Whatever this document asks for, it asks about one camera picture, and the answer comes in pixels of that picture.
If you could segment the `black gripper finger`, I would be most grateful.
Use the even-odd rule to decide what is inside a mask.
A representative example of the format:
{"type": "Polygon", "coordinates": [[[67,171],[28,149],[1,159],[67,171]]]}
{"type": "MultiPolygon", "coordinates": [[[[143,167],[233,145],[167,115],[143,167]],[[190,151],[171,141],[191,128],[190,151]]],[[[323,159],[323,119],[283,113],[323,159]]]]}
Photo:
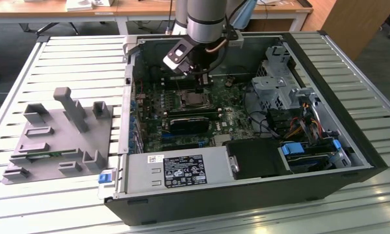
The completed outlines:
{"type": "Polygon", "coordinates": [[[195,92],[197,93],[203,93],[205,88],[209,88],[211,86],[211,79],[207,73],[202,75],[195,76],[195,92]]]}

